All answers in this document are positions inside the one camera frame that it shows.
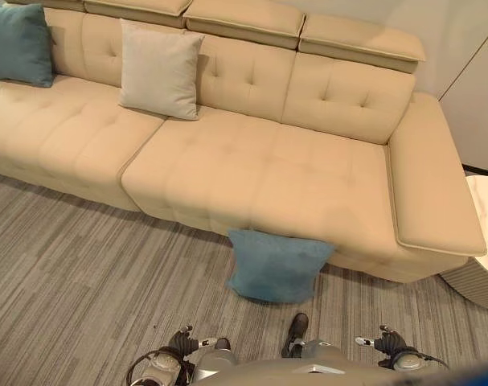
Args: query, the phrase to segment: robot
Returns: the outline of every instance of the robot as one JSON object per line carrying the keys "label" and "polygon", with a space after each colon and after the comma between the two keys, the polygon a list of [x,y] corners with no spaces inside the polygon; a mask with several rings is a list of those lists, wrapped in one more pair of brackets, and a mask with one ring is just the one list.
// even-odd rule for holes
{"label": "robot", "polygon": [[[369,384],[406,384],[407,373],[422,375],[429,372],[429,360],[447,365],[430,355],[409,347],[401,335],[388,326],[380,326],[379,339],[358,337],[357,344],[374,347],[388,357],[378,367],[348,360],[335,346],[322,340],[306,342],[308,328],[306,314],[297,314],[289,328],[281,359],[238,364],[226,338],[202,340],[190,337],[192,326],[185,326],[174,334],[168,346],[150,351],[138,358],[126,374],[127,386],[243,386],[297,384],[334,386],[363,386]],[[197,365],[186,360],[194,351],[214,347]],[[133,380],[133,370],[142,360],[148,365],[141,377]],[[413,377],[409,384],[414,384]]]}

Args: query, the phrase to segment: throw pillow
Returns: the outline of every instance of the throw pillow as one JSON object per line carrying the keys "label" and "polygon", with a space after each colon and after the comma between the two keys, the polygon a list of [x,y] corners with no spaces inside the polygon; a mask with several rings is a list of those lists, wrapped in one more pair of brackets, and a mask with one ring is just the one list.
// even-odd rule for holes
{"label": "throw pillow", "polygon": [[197,57],[204,36],[164,34],[122,23],[125,107],[196,120]]}
{"label": "throw pillow", "polygon": [[236,271],[228,282],[239,295],[267,302],[304,302],[334,247],[322,241],[229,231]]}
{"label": "throw pillow", "polygon": [[41,4],[0,6],[0,79],[52,86],[51,38]]}

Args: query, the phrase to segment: sofa armrest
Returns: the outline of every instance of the sofa armrest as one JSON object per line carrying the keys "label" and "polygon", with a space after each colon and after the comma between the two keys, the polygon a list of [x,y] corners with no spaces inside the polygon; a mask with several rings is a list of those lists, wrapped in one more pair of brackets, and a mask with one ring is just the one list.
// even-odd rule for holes
{"label": "sofa armrest", "polygon": [[474,201],[438,100],[414,93],[388,147],[399,244],[484,255]]}

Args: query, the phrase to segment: beige sofa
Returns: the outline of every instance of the beige sofa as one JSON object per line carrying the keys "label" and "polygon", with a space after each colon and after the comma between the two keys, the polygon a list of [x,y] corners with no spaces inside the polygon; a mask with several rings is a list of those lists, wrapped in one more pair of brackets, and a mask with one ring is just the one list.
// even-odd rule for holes
{"label": "beige sofa", "polygon": [[[485,252],[438,101],[413,92],[417,38],[266,0],[71,3],[87,13],[46,9],[52,88],[0,81],[0,174],[220,234],[324,240],[331,264],[392,281]],[[120,16],[206,34],[198,121],[119,106]]]}

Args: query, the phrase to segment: black shoe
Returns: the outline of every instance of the black shoe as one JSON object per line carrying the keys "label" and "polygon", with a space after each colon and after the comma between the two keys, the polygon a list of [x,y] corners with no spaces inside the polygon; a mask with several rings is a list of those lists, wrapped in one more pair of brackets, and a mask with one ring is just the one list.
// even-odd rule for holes
{"label": "black shoe", "polygon": [[219,338],[215,345],[215,349],[217,350],[231,350],[231,344],[226,338]]}
{"label": "black shoe", "polygon": [[[302,312],[293,317],[292,324],[289,328],[289,335],[286,337],[285,345],[281,350],[282,358],[293,358],[293,353],[289,349],[290,344],[293,343],[295,339],[302,339],[305,336],[306,330],[308,330],[309,322],[308,315],[303,314]],[[300,347],[294,348],[296,348],[295,357],[300,357],[300,350],[298,350]]]}

